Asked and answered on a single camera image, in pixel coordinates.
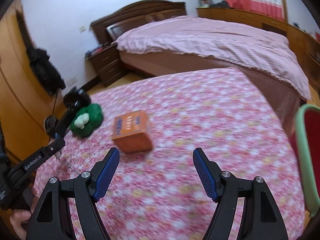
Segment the person's left hand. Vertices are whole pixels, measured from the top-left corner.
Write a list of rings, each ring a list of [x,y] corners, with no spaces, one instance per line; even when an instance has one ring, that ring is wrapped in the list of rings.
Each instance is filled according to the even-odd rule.
[[[36,204],[39,200],[39,198],[37,197],[37,191],[33,187],[31,188],[31,192],[32,192],[33,198],[32,198],[30,211],[12,210],[12,213],[10,216],[11,225],[16,235],[19,237],[19,239],[26,238],[27,231],[25,230],[22,224],[31,218],[31,215],[33,214],[33,211],[35,210]]]

